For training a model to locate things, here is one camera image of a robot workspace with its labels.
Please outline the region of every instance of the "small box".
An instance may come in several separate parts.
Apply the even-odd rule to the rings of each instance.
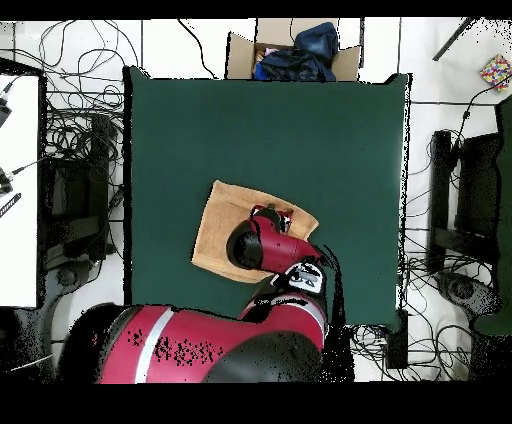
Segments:
[[[338,27],[338,18],[257,18],[255,42],[229,33],[225,78],[251,80],[257,51],[291,49],[297,34],[324,22]],[[357,81],[360,54],[361,46],[355,46],[334,56],[331,70],[336,81]]]
[[[482,75],[482,78],[489,84],[495,85],[510,75],[511,72],[512,69],[510,63],[503,57],[503,55],[499,54],[480,71],[480,75]],[[498,91],[506,90],[508,88],[508,84],[509,80],[498,85],[495,89]]]

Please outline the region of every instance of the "blue cloth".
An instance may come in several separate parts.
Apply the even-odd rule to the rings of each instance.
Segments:
[[[291,50],[270,53],[261,67],[274,81],[336,81],[330,67],[338,52],[338,35],[330,22],[302,31]]]
[[[263,67],[261,66],[261,62],[258,62],[256,64],[256,68],[254,70],[254,79],[258,80],[258,81],[266,81],[266,80],[268,80],[268,75],[263,70]]]

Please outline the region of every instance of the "black stand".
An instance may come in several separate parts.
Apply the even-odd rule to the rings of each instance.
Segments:
[[[62,244],[64,256],[78,258],[87,254],[92,262],[107,254],[109,142],[115,135],[112,124],[102,115],[91,118],[90,151],[83,159],[49,159],[42,172],[43,186],[60,182],[65,199],[61,215],[53,214],[55,190],[45,194],[43,208],[43,248]]]
[[[461,35],[464,30],[469,26],[471,22],[473,22],[475,18],[466,18],[464,22],[462,22],[457,30],[453,33],[453,35],[449,38],[449,40],[444,44],[443,47],[441,47],[441,50],[437,52],[437,54],[433,57],[432,60],[437,62],[439,59],[441,59],[441,56],[446,53],[446,51],[452,46],[452,44],[459,38],[459,35]]]
[[[430,273],[443,270],[446,250],[494,265],[498,258],[496,237],[496,171],[492,166],[499,151],[497,134],[468,138],[461,148],[463,169],[459,180],[456,230],[449,230],[450,175],[453,167],[451,134],[436,131],[432,139],[431,197],[426,266]]]

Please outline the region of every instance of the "cardboard box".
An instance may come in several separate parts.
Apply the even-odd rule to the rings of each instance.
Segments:
[[[226,79],[252,79],[255,53],[268,48],[290,49],[298,33],[324,22],[338,29],[338,18],[257,18],[254,42],[229,33]],[[357,81],[361,46],[340,50],[332,61],[331,70],[337,81]]]

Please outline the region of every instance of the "silver stripe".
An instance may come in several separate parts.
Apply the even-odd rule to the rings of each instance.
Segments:
[[[165,312],[160,315],[160,318],[158,318],[155,325],[153,325],[153,328],[149,332],[146,342],[144,343],[144,347],[142,348],[142,352],[140,353],[139,362],[137,363],[135,384],[146,382],[149,366],[151,364],[151,357],[153,356],[153,351],[158,342],[158,338],[173,315],[174,311],[171,308],[167,308]]]

